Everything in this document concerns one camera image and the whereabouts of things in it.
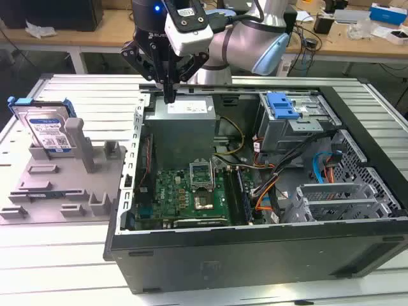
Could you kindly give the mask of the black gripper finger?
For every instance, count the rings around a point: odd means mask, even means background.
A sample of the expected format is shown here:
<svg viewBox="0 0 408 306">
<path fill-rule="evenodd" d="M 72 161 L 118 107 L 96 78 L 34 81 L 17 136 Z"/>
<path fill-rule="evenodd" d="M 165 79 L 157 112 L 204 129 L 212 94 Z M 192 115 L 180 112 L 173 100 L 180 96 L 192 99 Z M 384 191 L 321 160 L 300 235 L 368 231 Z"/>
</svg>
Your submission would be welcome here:
<svg viewBox="0 0 408 306">
<path fill-rule="evenodd" d="M 207 61 L 208 53 L 179 57 L 170 53 L 170 103 L 175 102 L 176 85 L 188 81 Z"/>
<path fill-rule="evenodd" d="M 168 74 L 156 42 L 147 43 L 147 52 L 142 52 L 142 48 L 133 40 L 124 45 L 120 54 L 144 79 L 155 81 L 157 87 L 163 91 L 164 102 L 170 102 Z"/>
</svg>

